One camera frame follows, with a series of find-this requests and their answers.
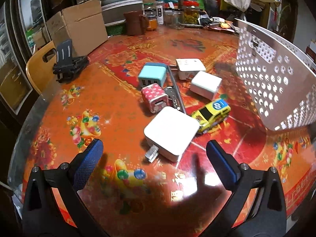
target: brown mug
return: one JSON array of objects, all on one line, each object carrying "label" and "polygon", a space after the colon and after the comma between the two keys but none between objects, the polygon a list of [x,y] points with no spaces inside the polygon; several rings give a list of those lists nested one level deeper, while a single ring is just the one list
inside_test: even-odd
[{"label": "brown mug", "polygon": [[126,34],[128,36],[139,36],[146,33],[148,18],[143,11],[131,11],[124,13],[126,19]]}]

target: screw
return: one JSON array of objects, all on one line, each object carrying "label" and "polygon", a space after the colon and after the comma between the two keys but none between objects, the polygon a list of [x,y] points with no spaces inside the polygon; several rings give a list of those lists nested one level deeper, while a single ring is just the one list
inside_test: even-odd
[{"label": "screw", "polygon": [[39,169],[40,169],[40,168],[39,168],[38,166],[35,166],[35,167],[32,168],[32,171],[35,173],[35,172],[37,172]]},{"label": "screw", "polygon": [[61,163],[60,168],[61,169],[67,169],[69,164],[67,162]]},{"label": "screw", "polygon": [[243,169],[243,170],[249,169],[249,166],[248,166],[248,164],[246,164],[246,163],[241,163],[241,164],[240,164],[240,167],[241,167],[241,169]]},{"label": "screw", "polygon": [[272,171],[272,173],[276,173],[277,172],[277,169],[275,167],[270,167],[270,170]]}]

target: orange floral tablecloth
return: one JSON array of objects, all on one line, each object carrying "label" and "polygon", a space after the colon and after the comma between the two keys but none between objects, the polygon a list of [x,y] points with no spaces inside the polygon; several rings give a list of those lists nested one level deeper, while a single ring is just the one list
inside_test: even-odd
[{"label": "orange floral tablecloth", "polygon": [[[223,149],[253,169],[277,167],[288,214],[309,191],[315,157],[306,127],[271,132],[262,125],[244,85],[234,73],[237,37],[223,33],[160,27],[144,36],[113,36],[90,55],[90,65],[71,84],[63,85],[49,105],[27,160],[24,189],[31,168],[58,167],[70,162],[93,138],[104,143],[104,154],[80,196],[89,211],[111,236],[197,236],[221,206],[196,193],[192,154],[200,157],[207,181],[220,181],[206,157],[205,146],[216,139]],[[149,149],[143,134],[152,115],[137,89],[137,75],[146,62],[175,64],[176,58],[199,58],[207,72],[220,76],[218,96],[231,106],[229,118],[196,137],[181,161],[172,164],[158,157],[144,162]],[[191,92],[190,83],[178,82],[187,113],[207,99]],[[176,122],[166,134],[177,131]],[[54,190],[66,221],[73,224]],[[236,221],[242,222],[254,191]],[[226,192],[222,204],[230,193]]]}]

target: white plastic basket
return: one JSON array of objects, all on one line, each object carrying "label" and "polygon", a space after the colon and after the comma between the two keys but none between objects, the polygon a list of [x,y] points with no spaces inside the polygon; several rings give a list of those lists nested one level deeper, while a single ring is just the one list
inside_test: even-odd
[{"label": "white plastic basket", "polygon": [[316,120],[316,65],[275,33],[239,20],[235,70],[266,128],[283,130]]}]

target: pink cube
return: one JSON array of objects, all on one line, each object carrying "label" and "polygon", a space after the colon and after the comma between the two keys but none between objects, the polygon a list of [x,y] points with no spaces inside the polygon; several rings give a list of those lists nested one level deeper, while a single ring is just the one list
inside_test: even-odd
[{"label": "pink cube", "polygon": [[151,113],[157,113],[168,105],[168,95],[158,84],[142,88],[142,97]]}]

